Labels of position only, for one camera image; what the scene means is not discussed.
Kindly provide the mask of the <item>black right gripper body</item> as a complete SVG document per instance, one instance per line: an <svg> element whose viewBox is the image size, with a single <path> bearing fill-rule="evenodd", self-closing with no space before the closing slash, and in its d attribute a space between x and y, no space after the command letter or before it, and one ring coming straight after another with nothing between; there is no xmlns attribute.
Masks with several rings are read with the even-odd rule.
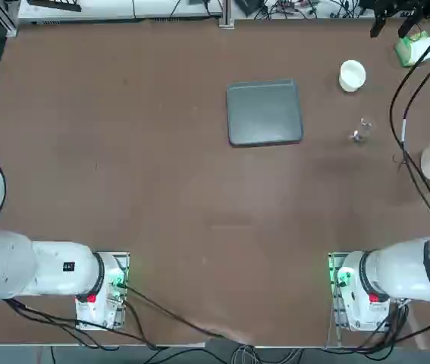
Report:
<svg viewBox="0 0 430 364"><path fill-rule="evenodd" d="M430 1L378 0L375 2L376 11L411 11L416 9L430 11Z"/></svg>

